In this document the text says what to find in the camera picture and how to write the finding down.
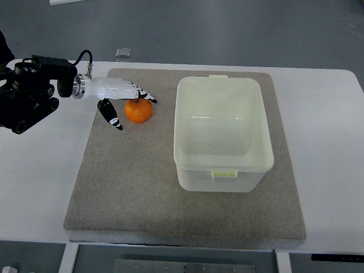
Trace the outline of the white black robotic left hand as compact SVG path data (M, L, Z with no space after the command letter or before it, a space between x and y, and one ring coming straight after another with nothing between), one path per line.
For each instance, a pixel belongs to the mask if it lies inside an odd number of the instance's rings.
M97 108L103 118L118 130L123 127L117 116L117 112L111 100L145 99L153 103L157 100L137 84L115 77L92 77L78 74L73 83L72 97L75 99L87 99L97 97Z

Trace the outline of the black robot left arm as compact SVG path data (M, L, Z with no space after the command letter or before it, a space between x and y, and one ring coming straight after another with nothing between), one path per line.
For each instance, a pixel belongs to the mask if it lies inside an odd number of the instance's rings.
M66 59L33 55L1 73L1 126L21 134L52 114L60 97L70 97L77 68Z

